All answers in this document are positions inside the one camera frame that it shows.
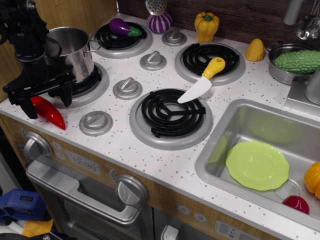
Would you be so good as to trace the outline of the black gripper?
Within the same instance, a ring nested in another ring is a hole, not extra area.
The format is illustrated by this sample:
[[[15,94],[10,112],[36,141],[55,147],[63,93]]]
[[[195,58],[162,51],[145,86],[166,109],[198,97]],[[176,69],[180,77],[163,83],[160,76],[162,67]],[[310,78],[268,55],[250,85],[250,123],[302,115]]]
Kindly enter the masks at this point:
[[[38,114],[31,98],[44,93],[58,92],[64,106],[69,107],[72,103],[72,85],[75,81],[76,77],[71,64],[47,65],[44,74],[38,71],[33,77],[28,77],[23,71],[2,90],[8,95],[11,104],[20,104],[21,109],[30,119],[37,119]]]

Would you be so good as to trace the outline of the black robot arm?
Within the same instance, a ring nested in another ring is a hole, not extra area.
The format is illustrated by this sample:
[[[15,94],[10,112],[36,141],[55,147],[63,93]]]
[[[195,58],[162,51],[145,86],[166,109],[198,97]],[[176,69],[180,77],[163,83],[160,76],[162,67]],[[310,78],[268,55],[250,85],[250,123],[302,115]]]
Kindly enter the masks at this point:
[[[41,19],[33,0],[0,2],[0,42],[9,41],[13,45],[15,58],[22,65],[21,74],[2,90],[10,103],[20,106],[30,119],[38,117],[32,97],[57,91],[66,107],[72,103],[72,85],[76,81],[73,66],[47,64],[45,43],[58,43],[48,33],[47,23]]]

